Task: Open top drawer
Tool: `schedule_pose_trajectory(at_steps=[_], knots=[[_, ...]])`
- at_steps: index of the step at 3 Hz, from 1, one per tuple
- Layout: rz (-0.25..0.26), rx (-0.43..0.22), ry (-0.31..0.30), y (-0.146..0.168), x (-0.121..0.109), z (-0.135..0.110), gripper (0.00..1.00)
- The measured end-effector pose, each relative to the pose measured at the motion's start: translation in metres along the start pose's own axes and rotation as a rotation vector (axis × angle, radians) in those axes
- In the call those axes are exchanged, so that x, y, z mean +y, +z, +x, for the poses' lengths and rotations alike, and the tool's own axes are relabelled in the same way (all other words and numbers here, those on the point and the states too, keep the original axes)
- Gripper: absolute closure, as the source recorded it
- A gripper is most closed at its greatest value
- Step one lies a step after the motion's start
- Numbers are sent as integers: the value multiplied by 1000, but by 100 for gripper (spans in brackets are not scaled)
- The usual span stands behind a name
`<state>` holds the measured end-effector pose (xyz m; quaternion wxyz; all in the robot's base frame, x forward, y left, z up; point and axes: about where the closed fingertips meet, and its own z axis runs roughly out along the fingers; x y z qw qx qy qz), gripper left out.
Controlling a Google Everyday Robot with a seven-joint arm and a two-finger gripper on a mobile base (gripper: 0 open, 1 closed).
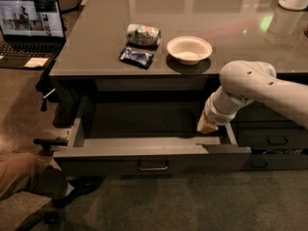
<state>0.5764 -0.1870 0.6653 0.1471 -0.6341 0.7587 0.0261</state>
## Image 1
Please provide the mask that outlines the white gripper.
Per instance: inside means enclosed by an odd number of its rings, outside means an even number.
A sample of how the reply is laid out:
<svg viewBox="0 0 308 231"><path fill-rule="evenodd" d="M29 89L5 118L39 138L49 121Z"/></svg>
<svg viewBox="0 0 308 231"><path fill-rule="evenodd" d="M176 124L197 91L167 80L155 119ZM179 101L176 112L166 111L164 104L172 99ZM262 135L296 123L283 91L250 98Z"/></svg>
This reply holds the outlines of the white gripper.
<svg viewBox="0 0 308 231"><path fill-rule="evenodd" d="M214 106L213 96L210 96L205 102L205 106L197 123L196 130L203 134L216 132L218 130L218 126L223 126L229 123L235 117L235 115L235 113L226 115L220 112Z"/></svg>

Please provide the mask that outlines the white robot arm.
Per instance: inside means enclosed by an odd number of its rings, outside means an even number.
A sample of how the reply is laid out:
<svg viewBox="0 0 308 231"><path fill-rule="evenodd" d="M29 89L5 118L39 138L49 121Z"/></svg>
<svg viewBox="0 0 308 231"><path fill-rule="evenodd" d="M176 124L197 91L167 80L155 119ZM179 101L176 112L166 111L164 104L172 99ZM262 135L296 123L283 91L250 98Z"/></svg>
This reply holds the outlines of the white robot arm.
<svg viewBox="0 0 308 231"><path fill-rule="evenodd" d="M253 101L308 128L308 86L278 79L271 64L230 62L220 71L219 82L219 88L205 102L197 123L198 132L216 132Z"/></svg>

